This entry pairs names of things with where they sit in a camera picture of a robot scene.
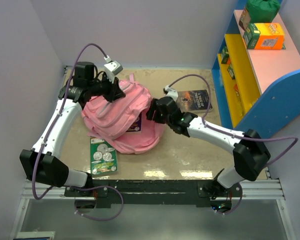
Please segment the purple paperback book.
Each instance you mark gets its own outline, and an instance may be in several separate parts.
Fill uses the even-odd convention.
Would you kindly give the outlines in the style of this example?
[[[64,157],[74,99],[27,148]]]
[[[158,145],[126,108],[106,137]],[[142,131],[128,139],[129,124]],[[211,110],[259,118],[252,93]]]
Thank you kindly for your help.
[[[140,113],[133,124],[127,129],[127,133],[138,133],[142,129],[142,114]]]

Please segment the pink student backpack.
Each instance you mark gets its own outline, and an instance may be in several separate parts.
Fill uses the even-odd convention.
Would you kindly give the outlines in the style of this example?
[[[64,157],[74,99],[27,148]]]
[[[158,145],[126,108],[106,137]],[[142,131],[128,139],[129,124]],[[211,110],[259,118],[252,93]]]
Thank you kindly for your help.
[[[82,119],[89,136],[105,140],[121,154],[145,153],[159,143],[165,126],[147,120],[152,96],[145,86],[135,81],[134,74],[128,80],[120,80],[119,86],[124,98],[108,102],[102,96],[94,96],[82,110]],[[142,114],[141,131],[126,132],[139,114]]]

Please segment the dark novel book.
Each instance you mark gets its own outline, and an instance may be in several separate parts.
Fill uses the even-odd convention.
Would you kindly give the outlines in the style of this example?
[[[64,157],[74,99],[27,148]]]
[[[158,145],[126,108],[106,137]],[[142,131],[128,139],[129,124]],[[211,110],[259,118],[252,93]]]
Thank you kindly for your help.
[[[179,91],[176,104],[182,112],[205,113],[213,109],[212,104],[208,108],[209,100],[206,89]]]

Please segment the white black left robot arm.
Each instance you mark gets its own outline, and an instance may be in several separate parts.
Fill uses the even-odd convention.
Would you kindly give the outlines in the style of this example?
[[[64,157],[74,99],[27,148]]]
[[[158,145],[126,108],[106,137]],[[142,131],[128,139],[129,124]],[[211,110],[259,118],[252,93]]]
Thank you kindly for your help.
[[[110,103],[125,97],[117,78],[122,70],[119,62],[111,60],[104,65],[102,78],[98,79],[92,62],[81,61],[75,65],[74,73],[59,92],[55,111],[43,134],[30,150],[20,153],[29,181],[53,187],[76,187],[82,196],[93,192],[91,175],[65,165],[60,160],[61,151],[74,121],[92,97],[101,96]]]

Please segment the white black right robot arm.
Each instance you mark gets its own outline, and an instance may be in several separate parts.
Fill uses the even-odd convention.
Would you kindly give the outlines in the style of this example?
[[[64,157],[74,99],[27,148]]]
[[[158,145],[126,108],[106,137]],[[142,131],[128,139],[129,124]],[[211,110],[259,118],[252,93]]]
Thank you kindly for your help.
[[[204,121],[194,113],[182,112],[169,96],[153,99],[146,118],[168,125],[176,134],[204,140],[232,154],[234,166],[221,170],[212,182],[213,192],[220,197],[241,181],[254,182],[271,157],[255,130],[236,131]]]

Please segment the green cloth bag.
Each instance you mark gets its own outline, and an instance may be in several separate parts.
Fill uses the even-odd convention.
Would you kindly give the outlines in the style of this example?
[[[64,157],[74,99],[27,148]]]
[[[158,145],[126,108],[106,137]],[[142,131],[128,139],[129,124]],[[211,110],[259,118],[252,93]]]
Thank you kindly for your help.
[[[246,10],[251,23],[271,23],[281,8],[279,0],[248,0]]]

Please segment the green paperback book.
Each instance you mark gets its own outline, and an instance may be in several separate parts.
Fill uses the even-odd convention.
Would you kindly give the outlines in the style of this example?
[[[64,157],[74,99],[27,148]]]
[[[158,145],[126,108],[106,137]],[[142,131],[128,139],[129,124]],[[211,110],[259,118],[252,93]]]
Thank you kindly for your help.
[[[101,138],[90,138],[90,171],[93,177],[112,175],[118,171],[117,151]]]

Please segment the orange packet on shelf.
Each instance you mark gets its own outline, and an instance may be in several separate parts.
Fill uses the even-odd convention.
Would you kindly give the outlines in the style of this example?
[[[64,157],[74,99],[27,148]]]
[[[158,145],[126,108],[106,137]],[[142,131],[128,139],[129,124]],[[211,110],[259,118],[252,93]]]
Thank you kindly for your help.
[[[241,101],[241,96],[240,96],[239,88],[238,88],[238,85],[237,85],[236,83],[234,84],[233,89],[234,89],[234,92],[235,92],[235,95],[236,95],[237,103],[238,103],[238,105],[240,106],[240,110],[243,111],[243,110],[244,110],[244,107],[243,107],[243,105],[242,105],[242,101]]]

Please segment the small green box lower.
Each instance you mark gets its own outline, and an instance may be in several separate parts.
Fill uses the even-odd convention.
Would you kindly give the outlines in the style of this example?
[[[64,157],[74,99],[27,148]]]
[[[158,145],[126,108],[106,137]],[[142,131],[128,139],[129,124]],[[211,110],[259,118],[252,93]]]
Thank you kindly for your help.
[[[231,77],[232,80],[234,80],[236,77],[235,77],[235,73],[234,73],[234,69],[233,69],[233,65],[232,63],[230,63],[227,67],[227,72],[229,74],[229,76]]]

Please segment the small green box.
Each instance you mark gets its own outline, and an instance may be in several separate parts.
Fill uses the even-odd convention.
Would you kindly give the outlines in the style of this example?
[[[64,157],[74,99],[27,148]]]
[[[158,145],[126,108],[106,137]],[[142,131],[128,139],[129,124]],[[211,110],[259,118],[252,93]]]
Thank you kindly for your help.
[[[220,54],[221,64],[229,65],[231,63],[228,47],[225,45]]]
[[[234,73],[234,69],[233,69],[233,65],[232,63],[230,63],[227,67],[227,72],[229,74],[229,76],[231,77],[232,80],[234,80],[236,77],[235,77],[235,73]]]

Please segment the small green box upper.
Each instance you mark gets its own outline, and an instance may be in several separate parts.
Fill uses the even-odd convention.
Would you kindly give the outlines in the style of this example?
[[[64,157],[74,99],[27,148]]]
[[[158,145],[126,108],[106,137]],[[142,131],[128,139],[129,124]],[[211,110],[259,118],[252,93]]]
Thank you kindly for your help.
[[[229,65],[231,63],[228,47],[225,45],[220,54],[221,64]]]

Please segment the blue yellow pink shelf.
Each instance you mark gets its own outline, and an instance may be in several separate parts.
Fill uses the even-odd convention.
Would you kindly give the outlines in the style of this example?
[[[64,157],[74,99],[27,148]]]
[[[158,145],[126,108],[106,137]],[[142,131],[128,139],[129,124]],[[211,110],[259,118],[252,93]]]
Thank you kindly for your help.
[[[253,129],[270,138],[300,115],[300,53],[288,32],[285,49],[247,49],[239,26],[245,1],[237,2],[221,46],[228,48],[235,79],[217,55],[212,71],[221,125]],[[243,111],[237,102],[237,84]]]

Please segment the orange green crayon box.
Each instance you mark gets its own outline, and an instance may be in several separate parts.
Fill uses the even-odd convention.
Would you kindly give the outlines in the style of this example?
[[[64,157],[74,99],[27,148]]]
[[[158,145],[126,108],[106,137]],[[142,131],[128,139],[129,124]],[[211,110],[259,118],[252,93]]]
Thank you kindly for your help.
[[[279,23],[250,23],[243,40],[248,50],[282,50],[285,33]]]

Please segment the brown card box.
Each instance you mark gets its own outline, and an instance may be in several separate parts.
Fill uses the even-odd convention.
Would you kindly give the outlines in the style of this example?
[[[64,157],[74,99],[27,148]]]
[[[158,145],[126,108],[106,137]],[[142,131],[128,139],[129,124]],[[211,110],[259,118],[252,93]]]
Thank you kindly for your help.
[[[249,26],[250,21],[251,17],[249,11],[247,10],[247,7],[245,6],[239,18],[239,26],[245,31]]]

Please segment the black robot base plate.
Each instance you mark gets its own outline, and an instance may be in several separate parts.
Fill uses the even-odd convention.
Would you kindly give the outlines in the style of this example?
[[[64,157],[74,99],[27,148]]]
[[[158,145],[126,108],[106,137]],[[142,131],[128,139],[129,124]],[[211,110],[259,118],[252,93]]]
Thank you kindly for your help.
[[[229,189],[217,186],[212,179],[204,180],[93,180],[94,190],[65,189],[69,198],[89,199],[97,209],[112,205],[193,205],[227,211],[232,200],[241,199],[243,190],[238,183]]]

